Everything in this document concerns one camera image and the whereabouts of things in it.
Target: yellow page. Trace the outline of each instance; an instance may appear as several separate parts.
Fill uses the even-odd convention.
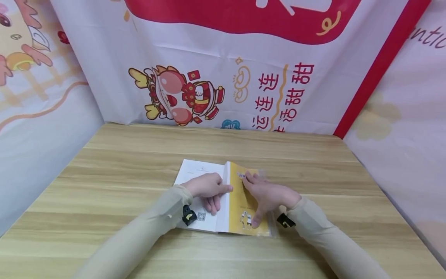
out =
[[[229,232],[269,236],[268,223],[264,218],[257,229],[252,228],[252,219],[257,210],[257,201],[243,186],[242,177],[246,171],[259,174],[259,170],[247,169],[230,162],[229,181],[234,191],[229,199]]]

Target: cartoon chicken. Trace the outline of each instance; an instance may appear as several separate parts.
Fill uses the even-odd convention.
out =
[[[33,17],[36,10],[28,0],[2,0],[0,3],[0,86],[17,70],[28,71],[31,65],[52,66],[51,59],[40,52],[50,51],[50,43],[39,30],[42,25]]]
[[[215,118],[224,99],[224,88],[214,88],[209,81],[187,82],[186,77],[172,66],[145,69],[144,73],[129,69],[138,88],[148,88],[152,103],[145,106],[150,120],[174,119],[177,125],[201,123],[202,118]],[[198,71],[188,73],[189,80],[200,78]]]

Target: person's left hand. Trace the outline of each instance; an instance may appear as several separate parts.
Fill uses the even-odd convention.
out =
[[[189,190],[194,198],[200,197],[203,207],[212,215],[215,215],[220,210],[221,195],[233,190],[231,185],[224,185],[222,182],[223,180],[218,173],[206,173],[182,185]]]

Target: white page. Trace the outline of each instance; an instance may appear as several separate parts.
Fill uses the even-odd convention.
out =
[[[183,163],[181,164],[180,171],[178,172],[177,179],[175,180],[175,184],[182,184],[191,180],[192,178],[201,176],[205,173],[213,172],[216,172],[223,177],[224,165],[184,159]],[[186,226],[183,221],[180,221],[177,228],[216,232],[217,218],[219,216],[218,212],[217,215],[212,216],[210,212],[207,212],[207,210],[203,208],[200,198],[194,198],[190,209],[195,211],[198,219],[189,226]]]
[[[223,183],[229,184],[230,178],[230,168],[231,163],[226,162],[224,165],[224,172],[222,175]],[[225,195],[222,195],[220,198],[220,211],[218,212],[219,218],[217,220],[217,226],[216,231],[219,233],[227,233],[229,232],[229,197],[230,194],[227,193]]]

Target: hand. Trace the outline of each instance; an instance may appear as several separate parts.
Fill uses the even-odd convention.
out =
[[[300,200],[301,195],[288,187],[272,184],[266,179],[261,179],[257,174],[249,171],[243,177],[243,184],[251,195],[257,200],[258,207],[252,219],[252,228],[259,227],[263,215],[281,205],[287,209],[293,208]]]
[[[231,185],[222,184],[218,173],[206,173],[184,183],[183,186],[195,197],[201,197],[203,207],[212,215],[220,210],[220,197],[224,193],[232,192]]]

